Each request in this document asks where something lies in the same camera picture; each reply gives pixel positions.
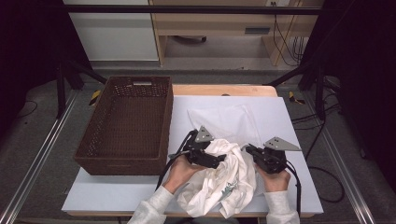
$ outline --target person's arm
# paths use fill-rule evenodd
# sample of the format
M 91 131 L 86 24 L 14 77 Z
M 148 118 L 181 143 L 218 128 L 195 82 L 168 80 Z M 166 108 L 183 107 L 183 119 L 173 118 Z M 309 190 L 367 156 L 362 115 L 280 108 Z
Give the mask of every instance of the person's arm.
M 279 174 L 267 174 L 259 166 L 256 166 L 264 180 L 265 199 L 268 203 L 269 212 L 266 217 L 268 224 L 298 224 L 300 218 L 297 211 L 290 209 L 288 200 L 288 185 L 290 174 L 282 171 Z
M 198 171 L 205 167 L 191 165 L 184 155 L 179 156 L 171 166 L 169 176 L 165 183 L 146 201 L 142 201 L 134 211 L 128 224 L 137 223 L 164 223 L 164 211 L 178 188 L 183 186 Z

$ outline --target electrical outlet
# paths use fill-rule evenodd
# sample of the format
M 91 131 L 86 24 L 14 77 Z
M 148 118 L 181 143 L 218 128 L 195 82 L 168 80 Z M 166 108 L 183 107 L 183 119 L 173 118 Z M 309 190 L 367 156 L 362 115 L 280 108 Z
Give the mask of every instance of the electrical outlet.
M 266 7 L 287 7 L 290 0 L 267 0 Z
M 267 0 L 267 2 L 265 3 L 265 6 L 266 7 L 276 7 L 278 1 L 279 0 Z

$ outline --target wicker basket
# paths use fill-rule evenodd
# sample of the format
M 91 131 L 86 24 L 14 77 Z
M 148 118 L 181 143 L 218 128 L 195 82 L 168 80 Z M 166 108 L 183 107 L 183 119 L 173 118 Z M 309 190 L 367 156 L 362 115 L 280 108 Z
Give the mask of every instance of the wicker basket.
M 90 175 L 160 175 L 173 99 L 170 77 L 110 77 L 75 161 Z

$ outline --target white sleeve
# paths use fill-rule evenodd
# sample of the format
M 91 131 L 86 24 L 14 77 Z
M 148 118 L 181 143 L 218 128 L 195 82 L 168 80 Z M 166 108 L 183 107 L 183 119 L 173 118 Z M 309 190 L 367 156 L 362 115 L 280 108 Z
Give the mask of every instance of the white sleeve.
M 128 224 L 138 223 L 159 223 L 163 224 L 166 220 L 164 211 L 174 195 L 163 186 L 160 186 L 150 199 L 142 201 L 134 211 L 134 215 Z
M 270 209 L 267 215 L 268 224 L 299 224 L 297 211 L 291 210 L 287 191 L 264 192 Z

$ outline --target white tabletop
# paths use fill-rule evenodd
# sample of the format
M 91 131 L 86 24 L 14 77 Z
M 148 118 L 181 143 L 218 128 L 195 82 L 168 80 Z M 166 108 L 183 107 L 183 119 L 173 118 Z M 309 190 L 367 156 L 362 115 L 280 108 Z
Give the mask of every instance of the white tabletop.
M 169 136 L 169 154 L 176 152 L 183 139 L 193 129 L 188 109 L 204 109 L 220 106 L 248 105 L 256 120 L 263 142 L 278 136 L 299 146 L 293 130 L 288 110 L 283 98 L 263 96 L 187 96 L 175 95 Z M 287 151 L 286 156 L 296 168 L 302 184 L 301 213 L 312 216 L 323 213 L 312 177 L 301 151 Z M 104 176 L 89 175 L 80 169 L 62 208 L 73 216 L 130 216 L 142 200 L 149 198 L 155 190 L 158 176 Z M 296 187 L 294 176 L 289 185 L 290 207 L 296 207 Z M 263 195 L 253 198 L 251 203 L 236 217 L 263 217 L 268 206 Z M 186 216 L 173 200 L 165 214 Z M 214 208 L 209 216 L 221 216 Z

